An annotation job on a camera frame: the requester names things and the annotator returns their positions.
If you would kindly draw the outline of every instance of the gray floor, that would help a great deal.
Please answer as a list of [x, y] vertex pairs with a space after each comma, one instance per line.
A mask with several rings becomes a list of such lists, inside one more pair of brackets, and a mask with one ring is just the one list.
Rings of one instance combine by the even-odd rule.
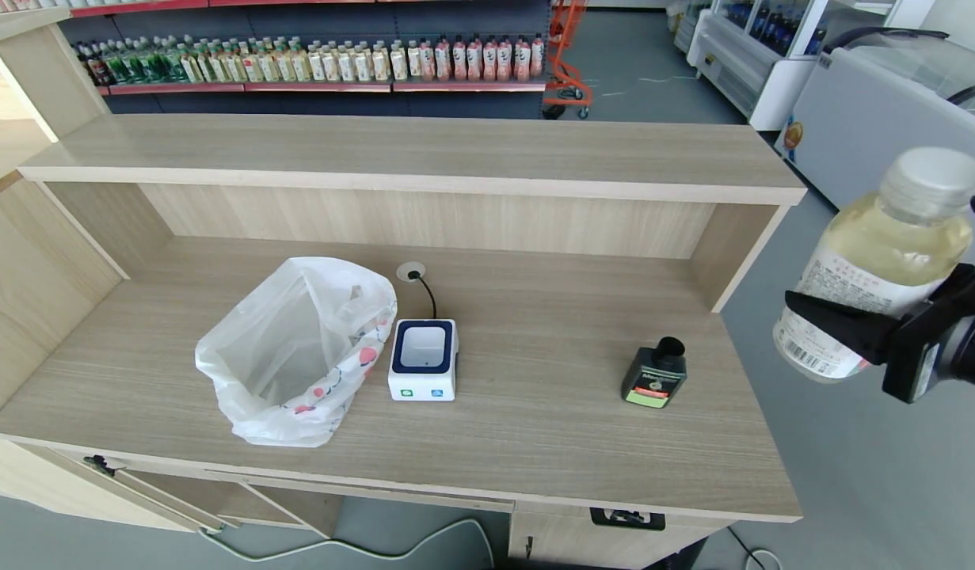
[[[620, 46], [627, 55], [607, 61], [589, 44]], [[596, 93], [623, 93], [598, 97], [591, 120], [741, 122], [704, 82], [638, 80], [689, 75], [682, 55], [669, 46], [662, 14], [591, 12], [573, 57]], [[820, 386], [790, 369], [773, 347], [770, 329], [782, 293], [831, 217], [814, 194], [791, 209], [723, 313], [805, 512], [795, 524], [738, 523], [737, 532], [751, 547], [773, 549], [790, 569], [975, 569], [975, 389], [941, 386], [918, 404], [903, 405], [881, 392], [877, 370], [841, 386]], [[495, 551], [505, 551], [505, 517], [378, 501], [350, 500], [337, 535], [401, 552], [466, 515], [485, 520]], [[255, 527], [229, 540], [262, 553], [307, 537]], [[329, 551], [254, 567], [335, 569], [356, 562]], [[469, 528], [428, 544], [427, 551], [406, 563], [366, 560], [353, 567], [465, 570], [479, 568], [484, 556]], [[0, 498], [0, 569], [121, 566], [249, 567], [194, 535], [71, 519]], [[743, 567], [744, 552], [729, 534], [718, 533], [696, 569]]]

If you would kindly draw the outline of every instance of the black cable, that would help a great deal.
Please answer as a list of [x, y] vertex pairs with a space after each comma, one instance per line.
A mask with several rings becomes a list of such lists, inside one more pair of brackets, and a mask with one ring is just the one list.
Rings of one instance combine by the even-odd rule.
[[731, 528], [731, 527], [728, 526], [728, 527], [726, 527], [726, 529], [730, 531], [730, 534], [733, 534], [734, 540], [737, 541], [737, 544], [738, 545], [741, 545], [741, 548], [743, 548], [744, 551], [746, 553], [748, 553], [748, 556], [750, 556], [752, 558], [752, 560], [754, 560], [756, 563], [758, 563], [758, 565], [762, 567], [762, 570], [766, 570], [765, 565], [762, 564], [762, 560], [759, 560], [759, 559], [756, 559], [755, 558], [755, 553], [751, 552], [751, 549], [748, 548], [748, 545], [744, 544], [744, 541], [741, 540], [741, 537], [738, 537], [737, 536], [737, 533], [734, 533], [733, 528]]
[[415, 271], [411, 271], [409, 274], [407, 274], [407, 277], [416, 279], [417, 281], [421, 282], [421, 285], [425, 286], [425, 289], [427, 289], [427, 296], [430, 297], [430, 310], [432, 311], [432, 318], [437, 318], [437, 302], [434, 300], [434, 293], [430, 292], [430, 287], [427, 286], [427, 282], [423, 280], [421, 274]]

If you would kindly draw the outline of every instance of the refrigerator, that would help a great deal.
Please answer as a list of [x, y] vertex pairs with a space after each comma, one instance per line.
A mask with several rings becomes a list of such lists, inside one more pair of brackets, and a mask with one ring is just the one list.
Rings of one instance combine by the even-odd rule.
[[[838, 208], [875, 192], [903, 151], [975, 158], [975, 51], [943, 32], [864, 29], [814, 64], [776, 150]], [[975, 263], [973, 246], [965, 262]]]
[[781, 129], [821, 49], [863, 26], [918, 28], [934, 0], [693, 0], [674, 44], [759, 131]]

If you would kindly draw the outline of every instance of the bottle label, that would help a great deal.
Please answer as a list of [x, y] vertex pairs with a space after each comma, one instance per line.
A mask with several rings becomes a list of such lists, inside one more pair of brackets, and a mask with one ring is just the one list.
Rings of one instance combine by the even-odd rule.
[[259, 65], [262, 67], [262, 76], [265, 77], [266, 81], [275, 82], [280, 80], [280, 72], [276, 71], [272, 60], [269, 58], [263, 59], [259, 62]]
[[255, 62], [249, 59], [244, 59], [241, 60], [241, 63], [244, 64], [244, 72], [248, 74], [249, 81], [251, 81], [252, 83], [258, 83], [259, 81], [262, 80], [262, 76], [260, 76], [258, 74], [258, 70], [255, 69]]
[[322, 63], [322, 54], [314, 53], [307, 56], [310, 61], [312, 77], [315, 81], [325, 81], [325, 64]]
[[181, 60], [181, 65], [184, 67], [184, 72], [188, 76], [188, 81], [192, 83], [201, 83], [200, 75], [198, 75], [198, 69], [195, 68], [195, 64], [188, 60]]
[[227, 70], [223, 69], [223, 62], [216, 58], [209, 60], [209, 65], [212, 65], [212, 73], [215, 74], [216, 80], [226, 81], [227, 80]]
[[294, 58], [294, 75], [298, 81], [310, 81], [312, 79], [310, 64], [302, 55], [297, 55]]
[[417, 48], [411, 47], [409, 48], [407, 55], [409, 56], [410, 75], [414, 77], [420, 77], [421, 76], [421, 52], [418, 51]]
[[[794, 291], [900, 317], [931, 295], [942, 281], [915, 286], [885, 281], [848, 262], [823, 242], [814, 250]], [[826, 378], [846, 378], [868, 365], [860, 355], [787, 307], [783, 307], [775, 335], [790, 360]]]
[[227, 73], [229, 73], [231, 81], [244, 81], [244, 78], [241, 77], [241, 70], [238, 69], [237, 60], [234, 58], [227, 58]]
[[280, 78], [284, 81], [296, 81], [296, 75], [294, 75], [294, 64], [288, 61], [288, 58], [280, 57], [276, 61], [276, 67], [280, 68]]

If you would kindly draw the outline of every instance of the plastic bag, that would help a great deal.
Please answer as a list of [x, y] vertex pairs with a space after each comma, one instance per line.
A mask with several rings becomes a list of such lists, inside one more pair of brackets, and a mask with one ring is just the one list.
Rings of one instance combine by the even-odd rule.
[[319, 447], [392, 333], [396, 291], [332, 257], [292, 257], [198, 340], [234, 433], [257, 445]]

